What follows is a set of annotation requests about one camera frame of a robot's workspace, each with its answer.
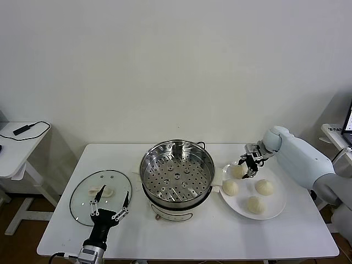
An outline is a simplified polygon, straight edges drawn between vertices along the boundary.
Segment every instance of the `white table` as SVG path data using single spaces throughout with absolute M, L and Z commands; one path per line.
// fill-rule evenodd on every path
M 40 135 L 46 128 L 47 124 L 38 123 L 31 127 L 31 129 L 15 136 L 13 130 L 20 128 L 24 125 L 32 123 L 17 123 L 10 122 L 2 130 L 0 134 L 4 136 L 13 137 L 16 139 L 31 138 Z M 49 200 L 53 206 L 57 206 L 59 201 L 59 195 L 44 181 L 43 177 L 36 171 L 36 169 L 27 161 L 35 147 L 43 139 L 47 132 L 36 139 L 15 141 L 12 139 L 5 139 L 0 137 L 0 145 L 2 145 L 2 150 L 0 152 L 0 178 L 8 179 L 12 178 L 15 180 L 20 180 L 23 177 L 23 173 L 20 171 L 26 170 L 30 176 L 30 181 L 33 186 L 43 194 L 43 196 Z M 10 201 L 10 198 L 3 192 L 0 194 L 3 196 L 6 202 Z M 51 212 L 32 212 L 27 211 L 31 205 L 33 198 L 26 198 L 15 217 L 11 221 L 9 227 L 5 231 L 5 235 L 13 235 L 16 231 L 21 220 L 43 220 L 49 221 L 52 215 Z
M 69 201 L 76 186 L 103 169 L 125 173 L 133 186 L 130 213 L 110 230 L 106 259 L 147 260 L 268 260 L 333 257 L 339 250 L 307 190 L 295 184 L 278 167 L 275 158 L 267 168 L 281 175 L 287 205 L 276 218 L 256 221 L 234 212 L 212 193 L 192 219 L 173 223 L 156 221 L 148 200 L 132 173 L 152 145 L 88 145 L 70 178 L 39 243 L 37 253 L 77 255 L 91 227 L 74 220 Z M 238 159 L 244 145 L 207 145 L 217 167 Z
M 334 144 L 334 146 L 341 150 L 344 147 L 349 147 L 350 145 L 346 142 L 346 140 L 342 137 L 341 131 L 342 126 L 339 124 L 323 124 L 321 126 L 321 130 L 328 137 L 330 142 Z M 352 152 L 346 153 L 344 157 L 347 159 L 348 163 L 352 165 Z

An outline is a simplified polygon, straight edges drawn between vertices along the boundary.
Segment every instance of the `black cable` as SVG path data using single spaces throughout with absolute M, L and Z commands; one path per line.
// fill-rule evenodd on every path
M 335 159 L 337 158 L 337 156 L 339 156 L 339 154 L 344 150 L 345 148 L 341 148 L 341 150 L 339 152 L 337 152 L 336 156 L 331 160 L 331 162 L 334 162 Z
M 51 262 L 53 261 L 53 259 L 55 257 L 64 257 L 65 256 L 65 253 L 64 252 L 56 252 L 54 253 L 50 258 L 49 258 L 49 262 L 48 264 L 51 264 Z
M 50 258 L 49 258 L 49 262 L 48 262 L 48 264 L 51 264 L 51 262 L 53 261 L 53 259 L 55 258 L 55 257 L 64 257 L 65 256 L 65 253 L 64 252 L 56 252 L 56 253 L 54 253 Z M 78 257 L 76 257 L 76 256 L 68 256 L 69 257 L 69 259 L 78 259 Z
M 49 123 L 46 123 L 45 121 L 38 121 L 37 123 L 34 124 L 30 124 L 30 127 L 33 127 L 34 125 L 38 124 L 38 123 L 45 123 L 48 125 L 47 129 L 45 129 L 40 135 L 38 136 L 34 136 L 34 137 L 27 137 L 25 139 L 15 139 L 14 137 L 10 137 L 10 136 L 4 136 L 4 135 L 0 135 L 2 138 L 4 139 L 12 139 L 12 140 L 16 140 L 16 141 L 24 141 L 24 140 L 29 140 L 29 139 L 37 139 L 39 138 L 41 135 L 43 135 L 46 131 L 48 131 L 51 127 L 51 125 Z

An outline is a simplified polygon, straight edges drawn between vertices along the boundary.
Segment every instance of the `table leg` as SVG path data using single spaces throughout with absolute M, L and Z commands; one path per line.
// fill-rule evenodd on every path
M 53 205 L 57 206 L 60 196 L 54 191 L 54 189 L 48 185 L 43 177 L 37 172 L 37 170 L 26 161 L 26 171 L 31 177 L 33 186 Z
M 16 215 L 12 219 L 10 225 L 5 231 L 5 235 L 13 235 L 21 223 L 22 220 L 37 220 L 37 221 L 49 221 L 51 216 L 53 215 L 52 212 L 34 212 L 34 211 L 27 211 L 31 203 L 33 202 L 34 198 L 26 198 L 20 208 L 18 209 Z

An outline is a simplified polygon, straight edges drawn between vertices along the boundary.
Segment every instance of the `white wall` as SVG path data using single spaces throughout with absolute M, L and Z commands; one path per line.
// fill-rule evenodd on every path
M 300 135 L 352 84 L 351 10 L 349 0 L 1 1 L 0 108 L 51 122 L 76 156 L 89 142 L 257 141 L 275 124 Z

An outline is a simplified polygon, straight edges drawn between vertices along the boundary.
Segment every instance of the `metal handle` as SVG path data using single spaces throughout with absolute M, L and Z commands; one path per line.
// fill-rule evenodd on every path
M 205 149 L 205 142 L 204 142 L 204 141 L 199 141 L 199 142 L 197 143 L 197 145 L 199 145 L 199 144 L 203 144 L 203 149 Z

